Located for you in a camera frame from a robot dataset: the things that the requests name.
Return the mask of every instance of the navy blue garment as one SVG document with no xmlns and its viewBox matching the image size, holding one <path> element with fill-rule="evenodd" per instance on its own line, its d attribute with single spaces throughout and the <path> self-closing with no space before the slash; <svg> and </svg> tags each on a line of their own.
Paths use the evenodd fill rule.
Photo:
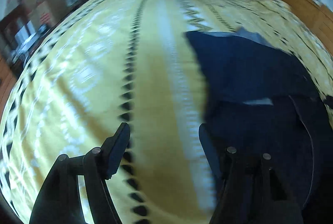
<svg viewBox="0 0 333 224">
<path fill-rule="evenodd" d="M 186 36 L 209 85 L 204 119 L 214 147 L 233 146 L 246 155 L 269 153 L 303 208 L 320 176 L 332 168 L 327 163 L 333 159 L 333 131 L 302 63 L 242 37 Z M 244 104 L 262 98 L 273 105 Z M 214 177 L 219 185 L 220 174 L 214 172 Z"/>
</svg>

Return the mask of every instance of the yellow bedsheet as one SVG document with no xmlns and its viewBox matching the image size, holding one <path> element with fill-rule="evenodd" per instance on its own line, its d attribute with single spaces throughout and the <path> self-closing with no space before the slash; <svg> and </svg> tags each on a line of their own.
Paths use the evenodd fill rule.
<svg viewBox="0 0 333 224">
<path fill-rule="evenodd" d="M 90 0 L 62 22 L 27 64 L 1 121 L 1 190 L 21 220 L 29 222 L 58 155 L 86 154 L 128 121 L 121 165 L 133 174 L 120 167 L 107 182 L 122 222 L 208 223 L 214 186 L 198 137 L 205 81 L 184 32 L 239 27 L 295 54 L 322 98 L 333 95 L 332 56 L 281 1 Z M 147 216 L 133 212 L 139 205 Z"/>
</svg>

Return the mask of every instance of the bed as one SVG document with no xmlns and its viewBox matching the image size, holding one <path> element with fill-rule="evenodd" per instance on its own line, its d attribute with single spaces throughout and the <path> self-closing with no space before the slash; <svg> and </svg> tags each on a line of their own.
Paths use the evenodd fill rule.
<svg viewBox="0 0 333 224">
<path fill-rule="evenodd" d="M 322 99 L 333 95 L 331 46 L 281 0 L 90 0 L 67 17 L 27 63 L 1 120 L 0 186 L 15 214 L 29 223 L 60 154 L 86 154 L 125 121 L 130 146 L 107 182 L 122 222 L 208 223 L 206 84 L 184 32 L 240 27 L 297 56 Z M 93 223 L 82 177 L 79 187 Z"/>
</svg>

